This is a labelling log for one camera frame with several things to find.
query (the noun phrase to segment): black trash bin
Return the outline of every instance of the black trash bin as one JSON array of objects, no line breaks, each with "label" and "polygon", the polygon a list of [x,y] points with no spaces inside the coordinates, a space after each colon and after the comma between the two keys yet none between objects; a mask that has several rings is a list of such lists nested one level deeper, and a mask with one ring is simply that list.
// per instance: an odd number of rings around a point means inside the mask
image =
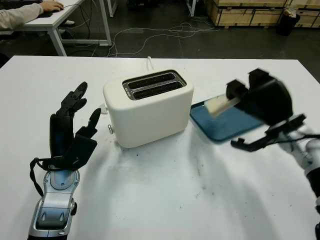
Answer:
[{"label": "black trash bin", "polygon": [[276,28],[276,32],[282,36],[289,36],[299,20],[300,16],[298,14],[296,17],[283,15],[280,24]]}]

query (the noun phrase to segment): gray floor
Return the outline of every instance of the gray floor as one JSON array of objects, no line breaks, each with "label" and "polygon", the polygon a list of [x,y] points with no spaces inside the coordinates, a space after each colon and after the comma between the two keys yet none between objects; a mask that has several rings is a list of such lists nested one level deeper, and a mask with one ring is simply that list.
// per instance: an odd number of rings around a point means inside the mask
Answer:
[{"label": "gray floor", "polygon": [[[191,24],[194,28],[210,29],[213,26],[204,19],[190,19],[189,10],[184,1],[165,1],[158,7],[140,11],[128,11],[126,0],[119,0],[119,7],[114,18],[109,18],[111,37],[129,28],[170,29],[174,26]],[[90,13],[90,1],[83,3],[83,8]],[[80,10],[69,18],[76,25],[84,22]],[[91,20],[91,38],[103,39],[100,15],[93,5]],[[73,37],[86,38],[88,29],[85,24],[73,29],[66,28]],[[140,50],[145,40],[151,36],[167,34],[174,36],[155,36],[150,38],[144,48],[136,54],[119,54],[123,58],[190,58],[190,59],[298,59],[310,73],[320,81],[320,29],[294,29],[290,36],[280,36],[274,28],[229,28],[212,29],[197,32],[170,32],[146,29],[131,29],[117,35],[115,42],[118,53],[134,53]],[[65,38],[72,38],[65,33]],[[69,56],[90,57],[96,48],[92,46],[66,45]],[[99,46],[96,55],[105,57],[108,47]],[[56,51],[48,35],[35,33],[21,34],[14,40],[0,43],[0,53],[13,55],[55,56]]]}]

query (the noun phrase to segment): toaster slot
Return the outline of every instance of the toaster slot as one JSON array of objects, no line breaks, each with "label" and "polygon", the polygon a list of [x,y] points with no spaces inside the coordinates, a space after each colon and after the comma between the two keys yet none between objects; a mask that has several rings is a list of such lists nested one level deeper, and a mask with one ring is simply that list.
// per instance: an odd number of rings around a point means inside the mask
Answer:
[{"label": "toaster slot", "polygon": [[174,81],[171,83],[167,83],[164,85],[160,85],[160,86],[156,86],[156,87],[152,87],[152,88],[148,88],[145,90],[141,90],[141,91],[136,91],[133,93],[133,97],[138,100],[138,99],[144,99],[147,97],[151,97],[154,95],[158,95],[158,94],[162,94],[165,92],[169,92],[175,89],[180,89],[182,88],[183,85],[181,84],[181,82],[179,81]]},{"label": "toaster slot", "polygon": [[130,83],[128,83],[128,87],[131,90],[135,90],[135,89],[147,87],[149,85],[174,80],[175,78],[176,78],[175,75],[173,75],[172,73],[167,73],[167,74],[160,75],[160,76],[153,76],[153,77],[130,82]]}]

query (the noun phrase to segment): sleeve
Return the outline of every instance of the sleeve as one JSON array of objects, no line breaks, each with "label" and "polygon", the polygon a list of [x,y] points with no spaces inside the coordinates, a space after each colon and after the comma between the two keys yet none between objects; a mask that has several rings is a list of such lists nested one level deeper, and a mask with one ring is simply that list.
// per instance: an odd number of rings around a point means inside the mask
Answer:
[{"label": "sleeve", "polygon": [[17,9],[0,10],[0,31],[13,30],[16,27],[36,19],[44,12],[43,8],[33,3]]}]

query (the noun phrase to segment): toaster knob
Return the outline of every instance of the toaster knob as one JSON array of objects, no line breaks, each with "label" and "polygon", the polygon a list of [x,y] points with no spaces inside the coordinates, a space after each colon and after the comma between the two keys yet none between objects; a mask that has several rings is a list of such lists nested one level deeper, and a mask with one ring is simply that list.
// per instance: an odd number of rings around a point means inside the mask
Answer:
[{"label": "toaster knob", "polygon": [[109,128],[110,134],[113,134],[113,133],[114,133],[114,130],[112,129],[112,126],[111,126],[110,124],[108,124],[108,128]]}]

